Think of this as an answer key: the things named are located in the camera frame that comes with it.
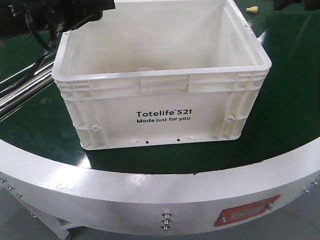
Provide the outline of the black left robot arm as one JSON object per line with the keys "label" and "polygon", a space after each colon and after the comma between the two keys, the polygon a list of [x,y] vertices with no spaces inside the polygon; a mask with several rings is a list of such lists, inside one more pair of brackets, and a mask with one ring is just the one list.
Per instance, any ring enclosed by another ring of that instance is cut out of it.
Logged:
{"label": "black left robot arm", "polygon": [[113,0],[2,0],[0,39],[33,35],[46,50],[57,48],[59,33],[98,21],[116,8]]}

